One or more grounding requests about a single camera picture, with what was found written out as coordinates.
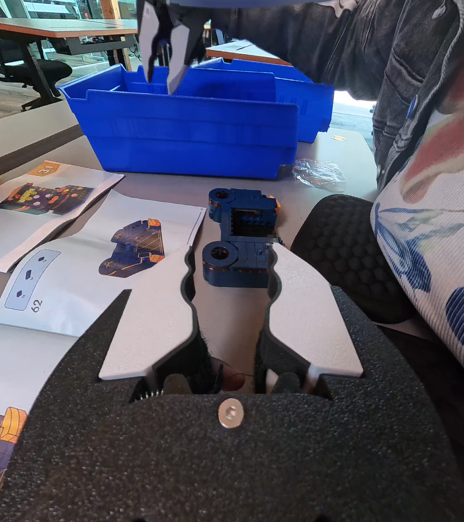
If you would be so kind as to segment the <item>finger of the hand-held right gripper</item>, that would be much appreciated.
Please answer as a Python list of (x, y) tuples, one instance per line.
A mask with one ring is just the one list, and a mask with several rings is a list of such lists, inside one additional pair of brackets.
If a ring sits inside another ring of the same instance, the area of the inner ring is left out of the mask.
[(157, 57), (157, 36), (160, 19), (154, 2), (138, 2), (138, 43), (145, 80), (150, 83)]
[(183, 24), (172, 30), (170, 39), (172, 55), (169, 61), (166, 85), (168, 94), (173, 95), (189, 68), (193, 42), (190, 29)]

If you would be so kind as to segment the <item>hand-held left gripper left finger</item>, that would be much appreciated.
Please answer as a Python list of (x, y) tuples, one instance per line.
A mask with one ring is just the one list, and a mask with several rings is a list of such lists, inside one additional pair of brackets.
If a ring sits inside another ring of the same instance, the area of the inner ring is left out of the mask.
[(137, 275), (99, 371), (101, 380), (157, 381), (157, 369), (194, 339), (196, 309), (184, 287), (193, 275), (191, 253), (192, 247), (183, 245)]

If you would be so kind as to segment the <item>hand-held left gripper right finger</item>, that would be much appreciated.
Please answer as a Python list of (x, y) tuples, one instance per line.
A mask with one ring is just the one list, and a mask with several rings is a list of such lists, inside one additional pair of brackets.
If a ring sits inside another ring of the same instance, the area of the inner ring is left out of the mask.
[(363, 367), (330, 284), (276, 243), (269, 253), (268, 295), (260, 356), (273, 374), (360, 377)]

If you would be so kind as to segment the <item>blue plastic bin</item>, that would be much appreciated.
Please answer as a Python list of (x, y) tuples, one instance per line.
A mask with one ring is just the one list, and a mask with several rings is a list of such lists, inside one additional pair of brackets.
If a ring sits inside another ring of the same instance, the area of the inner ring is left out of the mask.
[(319, 132), (327, 132), (331, 123), (334, 87), (315, 83), (292, 66), (223, 58), (202, 62), (203, 69), (271, 73), (275, 77), (276, 101), (298, 106), (298, 141), (313, 143)]
[(59, 87), (107, 171), (274, 179), (294, 162), (298, 106), (276, 101), (271, 73), (111, 66)]

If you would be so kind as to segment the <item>dark blue toy brick console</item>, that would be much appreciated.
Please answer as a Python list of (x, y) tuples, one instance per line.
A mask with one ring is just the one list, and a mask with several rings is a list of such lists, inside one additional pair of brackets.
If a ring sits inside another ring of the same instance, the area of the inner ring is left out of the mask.
[(212, 286), (268, 287), (270, 246), (282, 244), (276, 230), (280, 204), (261, 191), (216, 188), (209, 193), (209, 218), (221, 239), (202, 251), (203, 277)]

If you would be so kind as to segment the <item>person's left hand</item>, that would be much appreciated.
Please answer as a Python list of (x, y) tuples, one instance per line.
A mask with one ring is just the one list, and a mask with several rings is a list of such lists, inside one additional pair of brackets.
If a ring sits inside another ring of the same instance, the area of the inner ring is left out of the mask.
[(213, 388), (217, 391), (235, 392), (240, 390), (246, 382), (245, 375), (228, 363), (211, 357)]

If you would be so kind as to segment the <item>black quilted pad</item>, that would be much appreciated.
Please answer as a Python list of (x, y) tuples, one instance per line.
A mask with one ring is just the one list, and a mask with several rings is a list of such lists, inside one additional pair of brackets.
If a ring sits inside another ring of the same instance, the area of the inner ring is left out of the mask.
[(372, 321), (398, 324), (416, 315), (370, 224), (372, 202), (334, 194), (321, 199), (290, 250), (314, 267)]

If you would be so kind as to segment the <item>open instruction booklet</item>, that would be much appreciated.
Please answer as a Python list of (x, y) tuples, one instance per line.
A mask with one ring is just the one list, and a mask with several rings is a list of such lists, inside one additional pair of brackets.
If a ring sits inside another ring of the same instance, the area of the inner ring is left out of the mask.
[(50, 373), (137, 275), (193, 245), (206, 209), (110, 191), (76, 234), (30, 252), (0, 298), (0, 477)]

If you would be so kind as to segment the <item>long wooden desk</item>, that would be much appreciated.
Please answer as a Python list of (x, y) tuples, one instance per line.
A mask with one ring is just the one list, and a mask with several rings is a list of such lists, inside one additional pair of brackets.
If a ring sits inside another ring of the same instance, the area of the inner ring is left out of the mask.
[[(9, 32), (40, 36), (56, 44), (56, 52), (65, 55), (83, 55), (90, 52), (116, 53), (118, 63), (130, 70), (124, 62), (124, 50), (134, 47), (137, 22), (133, 20), (58, 20), (0, 17), (0, 29)], [(30, 45), (36, 58), (43, 58), (37, 44)], [(22, 110), (44, 107), (61, 101), (59, 96), (39, 97), (22, 105)]]

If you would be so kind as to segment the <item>black office chair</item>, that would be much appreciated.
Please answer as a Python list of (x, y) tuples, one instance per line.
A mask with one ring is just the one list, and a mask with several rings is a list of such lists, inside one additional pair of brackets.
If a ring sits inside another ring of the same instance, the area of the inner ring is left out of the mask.
[(65, 62), (36, 58), (30, 45), (41, 52), (43, 37), (0, 29), (0, 81), (31, 86), (41, 97), (59, 96), (55, 84), (72, 74)]

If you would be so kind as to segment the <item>black smooth pad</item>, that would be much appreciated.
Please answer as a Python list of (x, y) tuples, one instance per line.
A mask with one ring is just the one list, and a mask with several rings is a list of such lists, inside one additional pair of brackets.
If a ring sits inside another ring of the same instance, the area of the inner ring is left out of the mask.
[(442, 420), (464, 480), (464, 369), (444, 346), (393, 330), (379, 329), (413, 368)]

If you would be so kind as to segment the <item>clear plastic bag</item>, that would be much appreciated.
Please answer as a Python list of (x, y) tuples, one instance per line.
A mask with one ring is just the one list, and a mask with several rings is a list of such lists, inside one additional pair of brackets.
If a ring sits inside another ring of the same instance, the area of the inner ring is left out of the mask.
[(296, 181), (309, 187), (332, 193), (341, 193), (346, 189), (344, 174), (334, 162), (296, 159), (292, 174)]

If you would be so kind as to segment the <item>white blue patterned shirt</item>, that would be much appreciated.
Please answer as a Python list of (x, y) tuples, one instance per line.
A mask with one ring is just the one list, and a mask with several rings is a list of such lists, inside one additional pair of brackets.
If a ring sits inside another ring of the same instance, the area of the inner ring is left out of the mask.
[(464, 55), (371, 220), (403, 290), (464, 367)]

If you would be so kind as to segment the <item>purple arcade instruction booklet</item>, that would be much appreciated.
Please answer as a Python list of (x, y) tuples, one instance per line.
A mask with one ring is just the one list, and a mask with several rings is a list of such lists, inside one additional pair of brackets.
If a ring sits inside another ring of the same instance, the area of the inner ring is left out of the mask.
[(46, 160), (0, 185), (0, 272), (77, 219), (124, 175)]

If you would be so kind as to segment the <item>dark denim jacket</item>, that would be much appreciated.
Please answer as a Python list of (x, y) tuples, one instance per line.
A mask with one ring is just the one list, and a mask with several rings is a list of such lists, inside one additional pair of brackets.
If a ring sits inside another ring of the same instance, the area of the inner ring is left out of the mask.
[(413, 154), (464, 58), (464, 1), (380, 1), (374, 29), (367, 43), (388, 58), (372, 120), (382, 192)]

